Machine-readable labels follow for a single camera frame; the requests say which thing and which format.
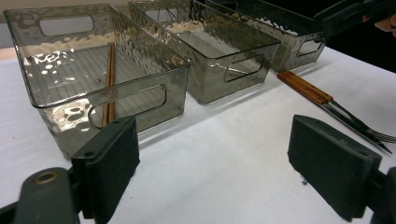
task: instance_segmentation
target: metal fork tine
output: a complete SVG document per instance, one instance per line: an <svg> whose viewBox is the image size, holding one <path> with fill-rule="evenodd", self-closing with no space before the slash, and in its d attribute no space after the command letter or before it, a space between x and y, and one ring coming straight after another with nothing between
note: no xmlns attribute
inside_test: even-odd
<svg viewBox="0 0 396 224"><path fill-rule="evenodd" d="M380 139L381 141L384 142L390 142L390 143L396 143L396 138L390 135L386 135L380 132L377 132L373 129L371 129L369 126L367 126L365 123L363 123L361 120L353 116L351 113L349 113L347 110L345 110L342 106L337 104L336 102L331 102L332 105L336 107L337 110L340 112L344 113L353 123L355 123L357 126L359 126L361 129L366 131L367 133L372 134L376 138Z"/></svg>
<svg viewBox="0 0 396 224"><path fill-rule="evenodd" d="M343 121L347 126L351 127L354 131L361 134L363 137L366 137L367 139L371 140L378 147L382 147L390 154L392 153L389 150L389 148L387 148L377 137L375 137L372 133L368 132L370 128L367 125L365 125L361 120L351 115L336 102L324 104L322 105L322 107L325 110L330 111L332 115L334 115L337 119Z"/></svg>
<svg viewBox="0 0 396 224"><path fill-rule="evenodd" d="M377 137L378 139L385 141L385 142L390 142L390 143L396 143L396 137L384 134L384 133L379 133L376 130L373 129L369 129L367 130L367 132L371 133L372 135L374 135L375 137Z"/></svg>

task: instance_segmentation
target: white tablecloth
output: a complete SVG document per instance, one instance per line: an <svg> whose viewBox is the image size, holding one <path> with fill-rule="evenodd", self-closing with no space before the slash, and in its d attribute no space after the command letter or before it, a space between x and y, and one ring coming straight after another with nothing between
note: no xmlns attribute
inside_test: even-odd
<svg viewBox="0 0 396 224"><path fill-rule="evenodd" d="M295 72L372 128L396 135L396 74L328 48ZM0 61L0 76L3 207L18 200L29 175L71 164L30 105L17 60ZM289 164L294 114L321 119L379 153L380 171L396 165L396 155L376 149L270 71L263 85L210 105L187 94L182 116L139 134L141 163L110 223L345 223ZM396 145L387 146L396 154ZM371 216L366 209L353 223Z"/></svg>

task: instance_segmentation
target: fork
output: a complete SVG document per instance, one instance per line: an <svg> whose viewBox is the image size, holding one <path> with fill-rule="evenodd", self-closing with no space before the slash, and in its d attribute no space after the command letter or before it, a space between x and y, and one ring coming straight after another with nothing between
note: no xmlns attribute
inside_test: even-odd
<svg viewBox="0 0 396 224"><path fill-rule="evenodd" d="M395 137L371 129L361 120L337 104L332 96L313 86L311 83L305 81L294 73L290 71L282 72L278 73L277 77L292 87L294 90L299 92L305 98L310 100L312 103L323 108L335 118L341 120L353 131L359 133L361 136L365 137L378 147L382 147L387 152L391 153L391 151L381 141L396 143Z"/></svg>

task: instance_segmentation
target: wooden handle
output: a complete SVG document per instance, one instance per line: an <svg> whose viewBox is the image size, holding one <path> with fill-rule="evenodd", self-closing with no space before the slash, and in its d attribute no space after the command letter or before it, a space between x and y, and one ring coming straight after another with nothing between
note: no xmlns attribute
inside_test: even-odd
<svg viewBox="0 0 396 224"><path fill-rule="evenodd" d="M290 71L278 73L277 78L288 84L315 105L327 104L333 100L332 96Z"/></svg>
<svg viewBox="0 0 396 224"><path fill-rule="evenodd" d="M110 43L108 46L106 87L114 86L116 83L115 60L115 44ZM113 122L115 117L116 104L114 102L105 104L102 116L102 126L105 127L108 123Z"/></svg>

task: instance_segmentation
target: clear plastic bin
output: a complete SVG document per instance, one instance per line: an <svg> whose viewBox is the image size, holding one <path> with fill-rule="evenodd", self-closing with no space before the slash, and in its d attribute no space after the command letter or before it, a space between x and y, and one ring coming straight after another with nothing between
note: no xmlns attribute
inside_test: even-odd
<svg viewBox="0 0 396 224"><path fill-rule="evenodd" d="M131 18L191 63L187 91L208 104L264 82L279 41L192 0L133 1Z"/></svg>
<svg viewBox="0 0 396 224"><path fill-rule="evenodd" d="M69 159L103 127L136 115L143 131L183 113L190 64L110 5L6 10L21 71L37 108ZM106 86L115 43L115 84Z"/></svg>
<svg viewBox="0 0 396 224"><path fill-rule="evenodd" d="M261 0L206 0L205 3L279 39L281 44L271 65L277 72L316 62L326 46L324 34L314 20L285 8Z"/></svg>

